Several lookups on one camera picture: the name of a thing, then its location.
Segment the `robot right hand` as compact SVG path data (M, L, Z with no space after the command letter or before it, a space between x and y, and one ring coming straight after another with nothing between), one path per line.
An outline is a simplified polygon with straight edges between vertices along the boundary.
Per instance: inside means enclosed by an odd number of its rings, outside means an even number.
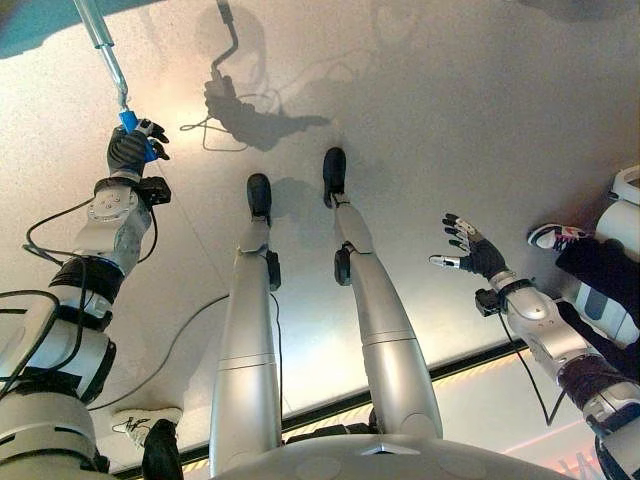
M448 269L466 271L490 280L507 270L500 251L474 225L452 213L442 218L448 244L462 252L461 256L431 255L429 262Z

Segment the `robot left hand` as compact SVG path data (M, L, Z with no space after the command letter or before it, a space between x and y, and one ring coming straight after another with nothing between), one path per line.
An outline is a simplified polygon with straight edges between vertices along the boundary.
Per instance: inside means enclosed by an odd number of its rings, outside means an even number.
M130 133L122 126L115 128L106 155L110 176L139 182L147 163L146 145L151 147L155 159L169 160L164 148L168 143L164 128L148 119L140 120Z

